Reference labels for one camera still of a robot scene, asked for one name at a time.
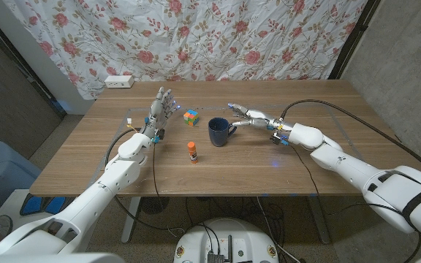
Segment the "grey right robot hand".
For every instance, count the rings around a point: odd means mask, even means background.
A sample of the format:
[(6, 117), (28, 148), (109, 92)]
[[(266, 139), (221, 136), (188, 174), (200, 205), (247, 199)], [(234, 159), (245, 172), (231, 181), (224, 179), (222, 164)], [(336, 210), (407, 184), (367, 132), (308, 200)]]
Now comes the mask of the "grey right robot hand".
[(293, 124), (280, 121), (272, 115), (262, 111), (248, 109), (242, 105), (233, 103), (229, 103), (228, 106), (237, 117), (242, 118), (242, 121), (233, 122), (232, 126), (254, 126), (261, 129), (277, 130), (281, 132), (290, 132), (293, 130)]

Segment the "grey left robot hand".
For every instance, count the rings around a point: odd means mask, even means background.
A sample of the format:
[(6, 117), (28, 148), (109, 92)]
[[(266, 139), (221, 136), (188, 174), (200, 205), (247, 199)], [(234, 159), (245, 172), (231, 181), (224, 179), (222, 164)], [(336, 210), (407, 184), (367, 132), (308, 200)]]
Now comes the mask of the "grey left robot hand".
[(148, 122), (144, 125), (141, 133), (151, 139), (158, 137), (162, 140), (168, 119), (180, 108), (174, 100), (172, 90), (165, 90), (164, 87), (161, 87), (151, 104)]

